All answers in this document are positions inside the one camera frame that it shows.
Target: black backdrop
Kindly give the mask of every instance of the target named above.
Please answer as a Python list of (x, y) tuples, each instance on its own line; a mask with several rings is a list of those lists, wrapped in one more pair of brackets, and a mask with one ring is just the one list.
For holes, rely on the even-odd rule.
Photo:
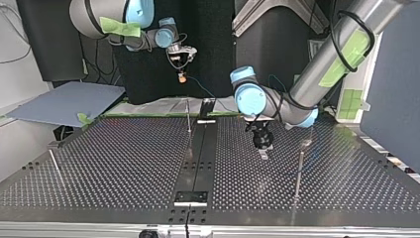
[[(178, 31), (188, 34), (185, 43), (198, 50), (188, 74), (199, 79), (217, 97), (232, 95), (229, 74), (234, 68), (234, 0), (158, 0), (155, 9), (150, 29), (158, 27), (159, 19), (174, 17)], [(178, 82), (163, 49), (131, 53), (124, 47), (115, 47), (114, 53), (133, 104), (167, 96), (209, 96), (193, 80)]]

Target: white wall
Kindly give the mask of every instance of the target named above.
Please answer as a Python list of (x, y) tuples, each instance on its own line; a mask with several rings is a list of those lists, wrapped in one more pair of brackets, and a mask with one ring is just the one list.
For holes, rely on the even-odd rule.
[[(0, 0), (17, 9), (14, 0)], [(22, 30), (21, 23), (12, 14), (7, 13), (15, 26)], [(0, 61), (12, 60), (23, 56), (28, 45), (14, 32), (13, 28), (0, 14)], [(0, 63), (0, 108), (38, 96), (49, 90), (42, 81), (32, 52), (24, 59)]]
[[(0, 2), (17, 9), (14, 0)], [(23, 31), (20, 21), (12, 13), (7, 14)], [(28, 45), (0, 13), (0, 61), (19, 58), (27, 50)], [(42, 81), (32, 53), (16, 62), (0, 63), (0, 116), (48, 90), (49, 86)], [(0, 181), (45, 152), (47, 144), (53, 141), (54, 127), (0, 118)]]

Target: metal frame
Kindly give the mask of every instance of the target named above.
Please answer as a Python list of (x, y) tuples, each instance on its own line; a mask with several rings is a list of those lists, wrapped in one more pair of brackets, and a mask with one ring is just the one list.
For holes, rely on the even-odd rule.
[(249, 0), (233, 21), (234, 35), (240, 37), (265, 12), (274, 7), (291, 9), (306, 24), (309, 25), (311, 22), (311, 28), (317, 34), (322, 34), (329, 25), (328, 19), (324, 16), (321, 9), (315, 6), (311, 21), (313, 4), (316, 4), (315, 0)]
[[(184, 226), (0, 222), (0, 237), (138, 237), (142, 230), (159, 237), (185, 237)], [(189, 226), (190, 237), (420, 237), (420, 229), (368, 227)]]

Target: black mount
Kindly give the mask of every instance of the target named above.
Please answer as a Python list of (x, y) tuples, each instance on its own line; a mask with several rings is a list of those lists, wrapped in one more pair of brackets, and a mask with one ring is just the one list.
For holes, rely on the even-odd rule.
[(274, 141), (272, 132), (268, 130), (269, 121), (254, 121), (247, 123), (247, 131), (251, 130), (254, 133), (254, 146), (259, 150), (268, 149)]

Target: black panel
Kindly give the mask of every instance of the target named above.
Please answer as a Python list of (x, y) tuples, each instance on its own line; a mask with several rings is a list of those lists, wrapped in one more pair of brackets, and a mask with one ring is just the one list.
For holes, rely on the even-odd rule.
[[(196, 77), (217, 97), (232, 95), (229, 73), (233, 69), (232, 16), (234, 1), (159, 0), (155, 2), (155, 19), (174, 17), (178, 31), (187, 33), (185, 43), (198, 50), (188, 73)], [(130, 102), (142, 104), (167, 96), (206, 97), (195, 81), (178, 82), (175, 70), (163, 49), (152, 53), (130, 53), (116, 47), (115, 55)]]
[(252, 65), (259, 82), (276, 75), (289, 90), (309, 62), (308, 25), (292, 10), (277, 7), (262, 15), (237, 39), (237, 66)]
[(70, 0), (17, 0), (43, 81), (84, 77), (80, 41)]
[(420, 172), (420, 3), (413, 3), (386, 27), (371, 79), (362, 130), (387, 151)]

